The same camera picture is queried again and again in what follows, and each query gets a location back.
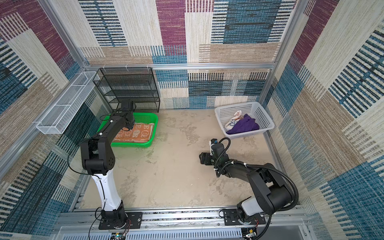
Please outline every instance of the purple towel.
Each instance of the purple towel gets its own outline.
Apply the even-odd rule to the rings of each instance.
[[[238,121],[234,127],[227,132],[227,134],[249,132],[259,129],[260,127],[257,123],[255,123],[255,119],[251,118],[248,114],[245,114],[244,118]]]

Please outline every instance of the patterned wall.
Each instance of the patterned wall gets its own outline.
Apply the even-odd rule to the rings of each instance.
[[[384,1],[310,0],[263,105],[319,240],[384,238]]]
[[[36,0],[0,0],[0,156],[78,70]]]
[[[156,70],[162,109],[215,108],[257,101],[270,69]]]
[[[274,62],[296,0],[50,0],[90,64]]]
[[[107,112],[93,90],[62,135],[39,133],[33,140],[0,183],[0,239],[48,239],[83,179],[67,167],[68,152],[96,133]],[[79,147],[70,164],[83,170]]]

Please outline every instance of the white wire shelf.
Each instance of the white wire shelf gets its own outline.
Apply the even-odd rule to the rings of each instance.
[[[93,80],[99,80],[95,71],[85,71],[79,74],[36,128],[43,134],[63,134],[94,88]]]

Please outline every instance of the beige floor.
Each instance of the beige floor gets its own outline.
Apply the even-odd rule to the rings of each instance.
[[[212,109],[160,110],[158,116],[151,147],[113,148],[114,179],[125,207],[235,205],[252,195],[247,182],[216,178],[212,166],[200,164],[199,154],[209,151],[209,140],[224,137]],[[227,153],[251,164],[273,163],[262,134],[233,139]],[[91,180],[81,207],[100,204]]]

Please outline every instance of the white cloth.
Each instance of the white cloth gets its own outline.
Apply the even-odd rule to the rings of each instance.
[[[229,122],[225,125],[225,129],[227,131],[231,130],[233,126],[239,121],[243,119],[243,116],[241,116],[241,111],[235,112],[235,115],[233,118],[229,120]]]

